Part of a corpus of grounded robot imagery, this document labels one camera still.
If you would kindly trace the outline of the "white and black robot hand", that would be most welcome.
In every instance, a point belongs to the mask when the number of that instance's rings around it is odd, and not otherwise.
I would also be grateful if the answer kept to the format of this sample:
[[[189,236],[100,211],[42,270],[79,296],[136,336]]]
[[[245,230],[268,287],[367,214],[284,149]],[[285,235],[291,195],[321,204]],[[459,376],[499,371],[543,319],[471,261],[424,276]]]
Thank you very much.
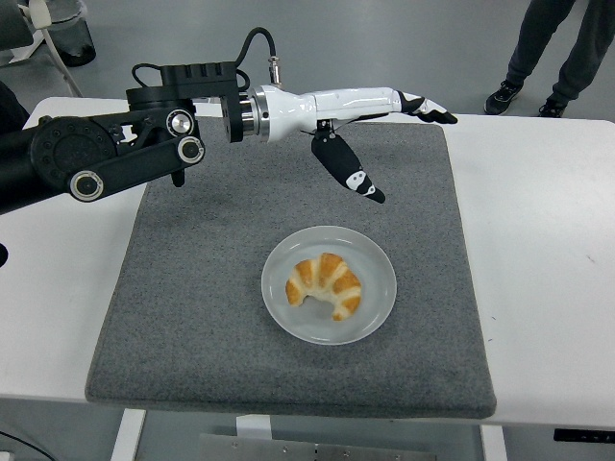
[[[312,153],[332,177],[343,187],[379,204],[385,202],[385,195],[335,130],[390,113],[415,116],[427,123],[457,122],[455,116],[434,101],[390,87],[344,88],[296,95],[264,85],[252,91],[249,101],[254,134],[266,142],[281,140],[295,132],[310,134]]]

